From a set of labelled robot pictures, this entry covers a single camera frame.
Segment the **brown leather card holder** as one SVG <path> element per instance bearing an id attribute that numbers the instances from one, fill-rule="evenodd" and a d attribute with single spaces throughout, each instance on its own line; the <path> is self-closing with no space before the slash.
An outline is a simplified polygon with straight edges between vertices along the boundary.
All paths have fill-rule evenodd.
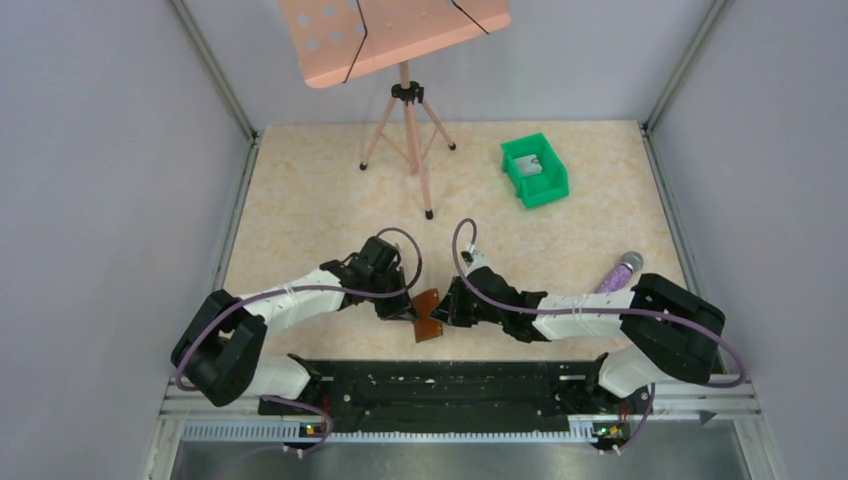
<path id="1" fill-rule="evenodd" d="M 417 313 L 417 318 L 413 323 L 416 343 L 434 340 L 443 335 L 442 323 L 431 317 L 431 313 L 439 303 L 439 292 L 435 288 L 425 290 L 412 298 L 412 304 Z"/>

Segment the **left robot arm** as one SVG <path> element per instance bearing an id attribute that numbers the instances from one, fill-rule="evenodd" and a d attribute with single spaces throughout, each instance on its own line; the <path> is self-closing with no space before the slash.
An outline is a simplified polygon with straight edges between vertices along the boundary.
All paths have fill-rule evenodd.
<path id="1" fill-rule="evenodd" d="M 171 353 L 175 384 L 223 407 L 244 395 L 296 400 L 318 376 L 293 356 L 264 354 L 265 341 L 307 320 L 362 303 L 382 320 L 413 320 L 400 250 L 378 236 L 343 260 L 269 290 L 209 294 Z"/>

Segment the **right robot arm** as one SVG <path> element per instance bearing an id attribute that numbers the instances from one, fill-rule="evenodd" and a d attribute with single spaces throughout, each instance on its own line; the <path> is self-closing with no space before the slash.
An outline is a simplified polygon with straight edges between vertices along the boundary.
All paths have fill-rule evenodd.
<path id="1" fill-rule="evenodd" d="M 514 339 L 551 342 L 620 337 L 587 380 L 593 393 L 625 398 L 656 381 L 709 382 L 726 317 L 716 306 L 654 273 L 629 289 L 581 296 L 519 291 L 490 267 L 453 278 L 431 318 L 454 327 L 493 323 Z"/>

